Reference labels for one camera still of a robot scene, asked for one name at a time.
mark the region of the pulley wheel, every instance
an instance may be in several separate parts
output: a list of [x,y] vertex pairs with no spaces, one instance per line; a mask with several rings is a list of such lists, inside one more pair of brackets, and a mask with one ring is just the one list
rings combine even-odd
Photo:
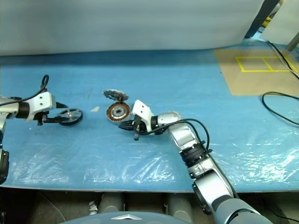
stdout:
[[69,126],[78,123],[83,118],[83,112],[80,109],[73,108],[64,110],[60,112],[57,116],[62,118],[68,118],[67,120],[59,122],[59,124]]

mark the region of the black wire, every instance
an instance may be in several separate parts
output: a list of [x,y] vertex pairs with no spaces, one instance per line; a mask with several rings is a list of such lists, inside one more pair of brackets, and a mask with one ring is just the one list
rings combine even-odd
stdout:
[[[181,123],[187,123],[187,124],[190,125],[191,123],[190,123],[190,122],[187,122],[187,121],[195,121],[195,122],[199,123],[199,124],[203,127],[203,129],[204,129],[205,132],[206,132],[206,148],[209,149],[209,146],[210,146],[210,135],[209,135],[209,132],[208,132],[206,126],[205,126],[202,122],[200,122],[199,120],[196,120],[196,119],[193,119],[193,118],[181,119],[181,120],[178,120],[178,121],[175,121],[175,122],[166,124],[166,125],[164,125],[164,126],[155,128],[154,130],[152,130],[152,131],[150,131],[150,132],[140,133],[139,131],[136,130],[136,127],[134,127],[134,131],[135,131],[137,134],[139,134],[139,135],[149,135],[149,134],[155,133],[156,131],[159,131],[159,130],[161,130],[161,129],[168,128],[168,127],[170,127],[171,125],[176,125],[176,124],[181,124]],[[198,140],[200,141],[200,138],[199,138],[199,135],[198,135],[198,133],[197,133],[197,131],[196,131],[196,128],[195,128],[192,124],[191,124],[190,126],[193,128],[193,130],[194,130],[194,132],[195,132],[195,134],[196,134],[196,137],[198,137]]]
[[9,101],[9,102],[0,104],[0,106],[4,106],[4,105],[8,105],[8,104],[14,104],[14,103],[23,102],[23,101],[32,99],[33,97],[36,97],[38,94],[40,94],[40,93],[42,93],[44,90],[46,90],[48,81],[49,81],[49,76],[48,76],[48,75],[45,75],[45,76],[43,77],[43,79],[42,79],[41,89],[40,89],[37,93],[35,93],[35,94],[32,95],[31,97],[27,97],[27,98],[19,99],[19,100],[13,100],[13,101]]
[[291,72],[297,79],[299,79],[299,76],[297,76],[297,74],[296,74],[295,72],[292,71],[293,69],[291,68],[291,66],[290,66],[290,64],[288,63],[287,59],[286,59],[285,56],[280,52],[280,50],[278,50],[278,48],[275,46],[275,44],[271,43],[270,41],[267,41],[267,43],[268,43],[269,45],[271,45],[272,47],[275,48],[275,50],[276,50],[276,51],[279,53],[279,55],[282,57],[283,61],[286,63],[286,65],[289,67],[289,69],[291,69],[290,72]]
[[285,119],[285,120],[287,120],[287,121],[289,121],[289,122],[291,122],[291,123],[293,123],[293,124],[299,125],[299,122],[293,121],[293,120],[287,118],[286,116],[284,116],[284,115],[282,115],[282,114],[276,112],[275,110],[271,109],[271,108],[266,104],[265,99],[264,99],[265,96],[267,96],[267,95],[277,95],[277,96],[282,96],[282,97],[290,97],[290,98],[299,100],[298,97],[291,96],[291,95],[287,95],[287,94],[284,94],[284,93],[281,93],[281,92],[270,91],[270,92],[266,92],[266,93],[264,93],[264,94],[262,95],[262,103],[263,103],[263,105],[264,105],[269,111],[271,111],[272,113],[276,114],[277,116],[279,116],[279,117],[281,117],[281,118],[283,118],[283,119]]
[[284,218],[284,219],[292,220],[292,221],[294,221],[294,222],[299,223],[299,220],[297,220],[297,219],[289,218],[289,217],[285,217],[285,216],[281,216],[281,215],[275,213],[271,208],[268,207],[268,209],[269,209],[274,215],[276,215],[276,216],[279,217],[279,218]]
[[292,221],[294,221],[294,222],[299,223],[299,220],[297,220],[297,219],[289,218],[289,217],[281,216],[281,215],[277,214],[275,211],[273,211],[273,210],[270,208],[269,204],[266,202],[266,200],[265,200],[264,198],[262,198],[262,202],[264,203],[265,208],[269,209],[275,216],[277,216],[277,217],[279,217],[279,218],[284,218],[284,219],[292,220]]

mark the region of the robotic arm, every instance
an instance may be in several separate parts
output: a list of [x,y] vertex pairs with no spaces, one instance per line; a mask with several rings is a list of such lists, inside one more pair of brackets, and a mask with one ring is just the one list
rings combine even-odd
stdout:
[[140,100],[135,101],[132,114],[134,120],[119,125],[125,130],[135,131],[135,140],[139,135],[162,134],[169,131],[178,147],[183,161],[188,167],[190,177],[194,180],[192,188],[206,214],[213,214],[217,224],[271,224],[254,208],[238,198],[237,193],[221,171],[210,152],[192,132],[192,125],[176,112],[162,113],[154,116],[150,108]]
[[9,166],[9,152],[4,151],[2,148],[7,119],[22,118],[26,121],[37,120],[38,125],[42,125],[43,123],[71,125],[81,120],[83,116],[79,109],[68,109],[65,112],[59,113],[54,118],[48,118],[49,110],[68,107],[56,102],[55,97],[47,91],[48,80],[49,76],[45,75],[40,90],[29,98],[7,98],[0,96],[0,184],[6,180]]

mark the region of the copper coil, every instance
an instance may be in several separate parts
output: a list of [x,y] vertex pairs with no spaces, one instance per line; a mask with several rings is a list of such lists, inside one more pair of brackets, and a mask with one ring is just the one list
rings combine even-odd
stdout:
[[111,121],[122,121],[129,116],[130,107],[125,103],[112,104],[108,107],[106,114]]

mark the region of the metal cylinder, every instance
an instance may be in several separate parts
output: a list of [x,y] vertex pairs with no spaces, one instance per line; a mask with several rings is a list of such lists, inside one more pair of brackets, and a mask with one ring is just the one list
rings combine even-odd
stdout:
[[104,193],[99,204],[98,213],[124,211],[122,193]]
[[168,194],[167,210],[170,216],[191,224],[194,223],[192,207],[189,203],[188,196],[185,194]]

